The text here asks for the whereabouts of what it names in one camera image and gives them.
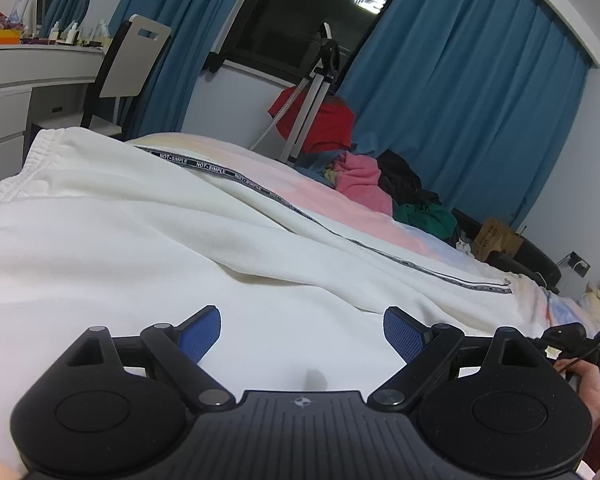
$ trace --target window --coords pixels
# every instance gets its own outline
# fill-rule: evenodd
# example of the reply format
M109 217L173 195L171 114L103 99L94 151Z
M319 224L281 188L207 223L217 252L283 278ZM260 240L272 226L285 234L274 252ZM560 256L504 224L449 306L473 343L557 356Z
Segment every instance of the window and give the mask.
M318 51L317 31L331 25L340 46L340 77L391 0L245 0L221 58L296 83Z

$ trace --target cardboard box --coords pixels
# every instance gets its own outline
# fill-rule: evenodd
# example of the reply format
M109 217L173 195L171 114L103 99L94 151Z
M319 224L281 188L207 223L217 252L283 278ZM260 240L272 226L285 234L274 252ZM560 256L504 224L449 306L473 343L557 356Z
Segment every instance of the cardboard box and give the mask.
M487 218L482 229L475 237L471 252L477 260L483 262L491 251L498 251L514 257L524 238L506 224L495 218Z

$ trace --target round pad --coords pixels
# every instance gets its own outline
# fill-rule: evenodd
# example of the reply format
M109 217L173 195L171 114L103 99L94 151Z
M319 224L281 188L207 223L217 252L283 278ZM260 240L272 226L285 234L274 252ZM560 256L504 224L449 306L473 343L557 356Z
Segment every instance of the round pad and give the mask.
M489 430L522 434L536 430L546 420L546 409L537 399L517 392L491 392L474 402L474 417Z
M433 449L465 470L536 478L577 465L591 419L549 367L500 365L434 389L418 425Z
M65 428L79 433L112 430L129 416L129 401L113 392L83 392L67 397L56 409Z
M90 389L88 379L38 383L16 405L11 435L29 468L112 476L156 460L182 434L184 405L167 386L123 373L101 374Z

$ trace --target pink clothing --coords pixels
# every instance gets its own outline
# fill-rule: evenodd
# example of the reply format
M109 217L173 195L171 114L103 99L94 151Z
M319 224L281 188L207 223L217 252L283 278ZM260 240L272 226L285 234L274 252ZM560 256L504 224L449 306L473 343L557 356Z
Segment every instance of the pink clothing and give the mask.
M378 187L380 170L374 158L345 152L334 162L333 171L338 172L336 191L372 211L393 215L391 197Z

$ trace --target bed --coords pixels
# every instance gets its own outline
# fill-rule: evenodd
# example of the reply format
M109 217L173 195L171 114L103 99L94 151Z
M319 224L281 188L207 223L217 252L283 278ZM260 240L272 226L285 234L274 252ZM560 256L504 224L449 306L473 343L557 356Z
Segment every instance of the bed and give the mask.
M403 366L382 335L391 305L468 335L600 328L525 276L232 144L45 130L0 183L0 459L22 469L10 411L87 327L135 335L207 304L222 333L201 365L237 398L368 395Z

